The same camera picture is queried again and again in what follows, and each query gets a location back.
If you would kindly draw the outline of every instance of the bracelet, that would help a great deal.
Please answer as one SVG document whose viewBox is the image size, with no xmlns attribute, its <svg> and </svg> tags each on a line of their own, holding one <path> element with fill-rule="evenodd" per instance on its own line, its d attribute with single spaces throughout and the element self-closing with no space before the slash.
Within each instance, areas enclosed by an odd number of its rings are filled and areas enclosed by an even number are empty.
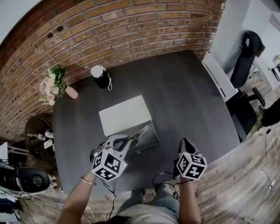
<svg viewBox="0 0 280 224">
<path fill-rule="evenodd" d="M 89 182 L 89 181 L 85 180 L 83 177 L 80 177 L 80 178 L 82 179 L 83 182 L 86 182 L 87 184 L 94 185 L 94 186 L 97 185 L 97 183 L 95 183 L 95 182 L 94 182 L 94 183 Z"/>
</svg>

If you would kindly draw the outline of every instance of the pink vase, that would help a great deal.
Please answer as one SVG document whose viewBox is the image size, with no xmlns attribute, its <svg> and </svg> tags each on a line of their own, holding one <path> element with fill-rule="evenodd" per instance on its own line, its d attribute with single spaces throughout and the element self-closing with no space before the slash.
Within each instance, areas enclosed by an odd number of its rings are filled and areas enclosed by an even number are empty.
<svg viewBox="0 0 280 224">
<path fill-rule="evenodd" d="M 78 97 L 78 92 L 76 90 L 74 90 L 71 86 L 67 86 L 67 88 L 65 89 L 65 92 L 73 99 L 76 99 Z"/>
</svg>

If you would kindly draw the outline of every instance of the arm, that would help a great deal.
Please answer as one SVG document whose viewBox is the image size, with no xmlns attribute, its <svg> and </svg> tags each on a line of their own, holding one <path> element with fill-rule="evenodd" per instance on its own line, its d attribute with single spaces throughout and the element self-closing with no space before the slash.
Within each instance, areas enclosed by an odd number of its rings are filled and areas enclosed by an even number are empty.
<svg viewBox="0 0 280 224">
<path fill-rule="evenodd" d="M 96 176 L 88 171 L 84 176 L 84 180 L 94 183 Z M 58 224 L 80 224 L 84 210 L 88 204 L 93 185 L 82 180 L 74 187 L 66 198 L 63 205 Z"/>
<path fill-rule="evenodd" d="M 197 204 L 196 196 L 194 194 L 194 187 L 192 182 L 181 184 L 180 189 L 180 210 L 179 210 L 180 224 L 200 224 L 200 209 Z"/>
</svg>

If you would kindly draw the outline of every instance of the flower bouquet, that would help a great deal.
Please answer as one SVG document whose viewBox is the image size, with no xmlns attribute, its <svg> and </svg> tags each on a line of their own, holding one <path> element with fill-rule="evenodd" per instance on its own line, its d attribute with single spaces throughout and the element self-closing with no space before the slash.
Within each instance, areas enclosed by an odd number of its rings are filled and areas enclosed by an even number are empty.
<svg viewBox="0 0 280 224">
<path fill-rule="evenodd" d="M 40 82 L 40 93 L 42 97 L 40 101 L 43 104 L 54 105 L 55 99 L 61 97 L 67 88 L 63 77 L 67 66 L 54 67 L 48 69 L 45 78 Z"/>
</svg>

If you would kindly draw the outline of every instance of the brick wall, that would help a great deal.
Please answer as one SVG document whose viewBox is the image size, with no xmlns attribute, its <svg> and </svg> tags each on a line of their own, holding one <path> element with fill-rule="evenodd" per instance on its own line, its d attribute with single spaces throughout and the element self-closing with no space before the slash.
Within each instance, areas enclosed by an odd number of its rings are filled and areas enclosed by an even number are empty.
<svg viewBox="0 0 280 224">
<path fill-rule="evenodd" d="M 39 102 L 46 69 L 67 65 L 71 84 L 97 64 L 211 47 L 224 0 L 44 0 L 0 46 L 0 137 L 24 138 L 30 116 L 52 112 Z"/>
</svg>

